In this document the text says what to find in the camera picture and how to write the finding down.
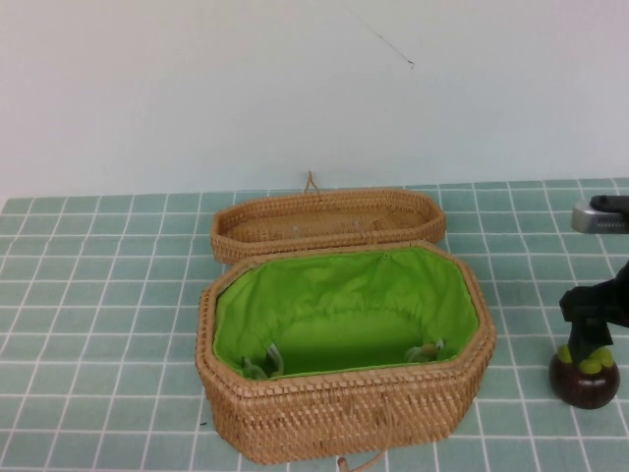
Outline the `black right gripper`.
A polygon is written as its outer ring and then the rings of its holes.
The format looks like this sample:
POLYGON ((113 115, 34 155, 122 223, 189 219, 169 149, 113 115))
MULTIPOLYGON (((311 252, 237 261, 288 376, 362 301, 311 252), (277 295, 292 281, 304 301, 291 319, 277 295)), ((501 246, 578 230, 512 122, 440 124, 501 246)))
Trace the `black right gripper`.
POLYGON ((568 290, 559 306, 564 320, 572 323, 568 348, 578 365, 596 348, 613 344, 607 323, 628 325, 628 264, 610 280, 568 290))

